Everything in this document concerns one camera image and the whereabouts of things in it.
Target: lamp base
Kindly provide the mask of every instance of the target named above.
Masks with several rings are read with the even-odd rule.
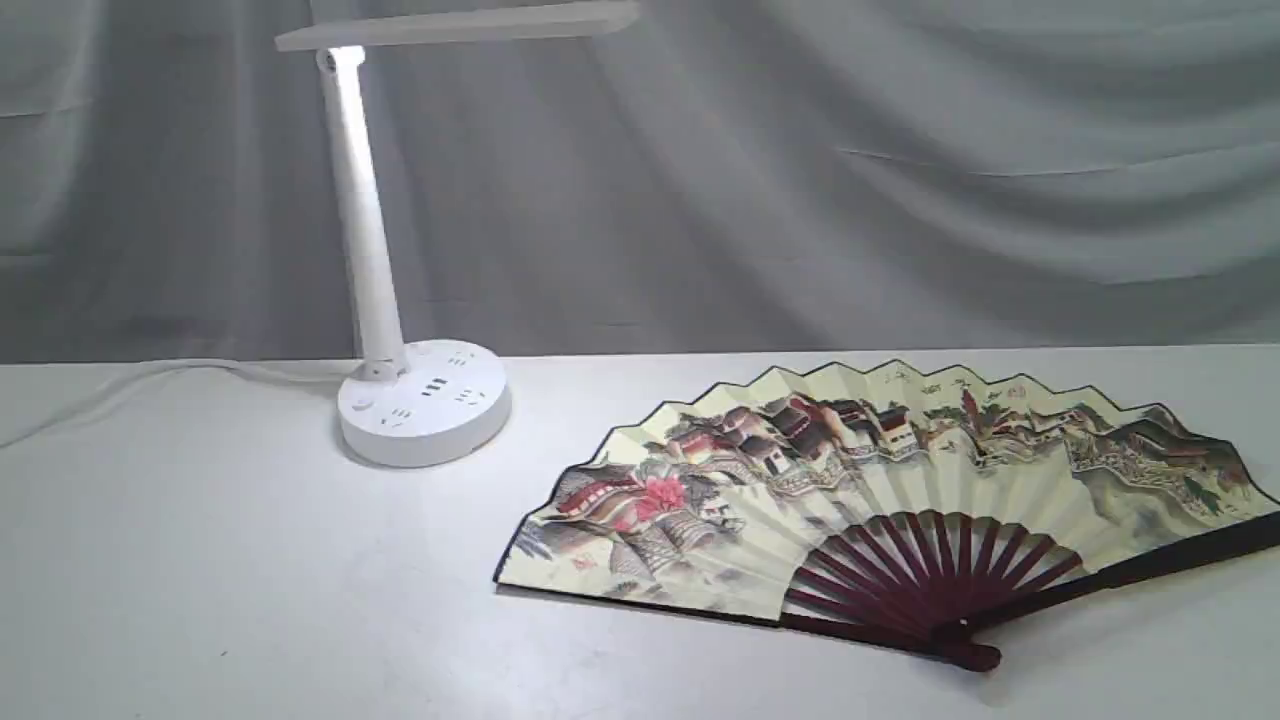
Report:
[[[404,346],[407,370],[390,382],[347,378],[338,391],[342,436],[361,457],[393,468],[457,460],[498,434],[511,414],[497,355],[470,342]]]

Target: painted fan paper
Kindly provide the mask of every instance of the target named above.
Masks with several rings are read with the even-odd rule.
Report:
[[[960,366],[774,368],[611,432],[495,579],[989,670],[974,633],[1275,546],[1276,510],[1162,405]]]

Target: red flower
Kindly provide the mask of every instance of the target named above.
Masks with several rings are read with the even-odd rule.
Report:
[[[649,477],[644,480],[645,495],[636,502],[636,516],[641,523],[685,506],[685,486],[677,475]]]

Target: lamp arm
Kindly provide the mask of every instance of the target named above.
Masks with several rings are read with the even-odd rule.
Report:
[[[364,364],[358,377],[393,382],[407,369],[383,208],[360,94],[362,47],[319,50],[333,145],[333,178],[347,246],[347,272]]]

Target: chinese folding fan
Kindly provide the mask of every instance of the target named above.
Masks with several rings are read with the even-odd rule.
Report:
[[[897,648],[1280,544],[1235,448],[1162,405],[893,361],[772,369],[608,434],[495,580]]]

